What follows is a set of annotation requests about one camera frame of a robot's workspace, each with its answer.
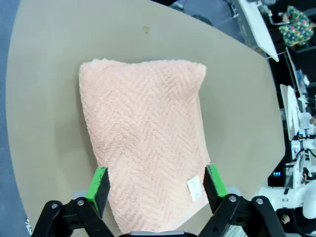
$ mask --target white label on floor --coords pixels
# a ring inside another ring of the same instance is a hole
[[[188,187],[191,193],[192,201],[195,201],[202,195],[202,186],[198,175],[188,181]]]

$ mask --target floral shirt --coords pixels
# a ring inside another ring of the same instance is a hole
[[[310,28],[311,21],[293,6],[288,6],[286,15],[290,23],[279,27],[286,46],[293,46],[297,43],[304,45],[314,34]]]

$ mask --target care label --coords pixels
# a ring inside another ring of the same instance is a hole
[[[191,193],[192,201],[195,201],[202,195],[202,186],[198,175],[188,181],[188,187]]]

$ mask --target blue floor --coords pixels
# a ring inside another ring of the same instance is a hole
[[[179,0],[188,15],[200,15],[242,42],[239,27],[224,0]],[[0,0],[0,237],[30,236],[15,183],[5,120],[5,76],[12,27],[19,0]]]
[[[0,236],[29,237],[15,183],[5,121],[5,75],[12,27],[19,0],[0,0]]]

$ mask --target screw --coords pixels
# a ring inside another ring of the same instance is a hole
[[[77,205],[78,205],[78,206],[82,206],[83,204],[84,204],[84,201],[83,201],[83,200],[77,201]]]
[[[228,199],[229,201],[232,201],[232,202],[237,201],[237,198],[235,196],[230,196]]]
[[[58,204],[56,204],[56,203],[53,203],[53,204],[51,205],[51,209],[55,209],[56,207],[58,207]]]
[[[259,205],[263,204],[263,200],[262,200],[261,198],[258,198],[258,199],[256,200],[256,202],[257,202]]]

